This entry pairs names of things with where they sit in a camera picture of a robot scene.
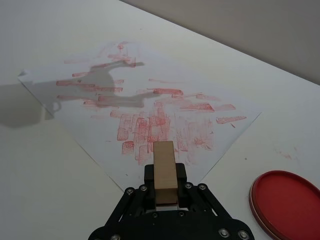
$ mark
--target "red ink pad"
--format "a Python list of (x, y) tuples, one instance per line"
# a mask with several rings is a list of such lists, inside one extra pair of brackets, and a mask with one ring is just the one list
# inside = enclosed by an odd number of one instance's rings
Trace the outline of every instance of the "red ink pad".
[(249, 194), (252, 214), (275, 240), (320, 240), (320, 191), (287, 171), (258, 177)]

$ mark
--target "wooden block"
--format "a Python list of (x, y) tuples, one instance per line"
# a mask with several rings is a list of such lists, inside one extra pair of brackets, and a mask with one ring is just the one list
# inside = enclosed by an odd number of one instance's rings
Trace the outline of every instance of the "wooden block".
[(173, 141), (153, 142), (155, 203), (177, 203), (178, 181)]

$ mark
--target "white tabletop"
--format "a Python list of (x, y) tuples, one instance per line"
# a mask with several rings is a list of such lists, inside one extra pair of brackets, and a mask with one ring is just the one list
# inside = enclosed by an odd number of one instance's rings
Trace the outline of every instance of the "white tabletop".
[(117, 0), (1, 0), (0, 30), (1, 239), (87, 239), (121, 198), (17, 80), (110, 40), (146, 42), (262, 107), (203, 180), (255, 239), (269, 239), (249, 208), (256, 177), (286, 170), (320, 187), (318, 85)]

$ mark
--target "white paper sheet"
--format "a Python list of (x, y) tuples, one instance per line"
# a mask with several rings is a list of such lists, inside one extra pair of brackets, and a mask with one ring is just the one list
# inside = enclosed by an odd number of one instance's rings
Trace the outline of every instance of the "white paper sheet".
[(122, 189), (144, 183), (152, 142), (166, 140), (198, 184), (261, 112), (135, 42), (108, 42), (19, 79)]

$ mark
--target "round container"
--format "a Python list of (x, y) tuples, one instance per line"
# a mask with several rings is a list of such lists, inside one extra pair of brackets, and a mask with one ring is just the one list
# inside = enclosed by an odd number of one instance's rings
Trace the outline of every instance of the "round container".
[(253, 216), (275, 240), (320, 240), (320, 191), (287, 171), (259, 176), (249, 193)]

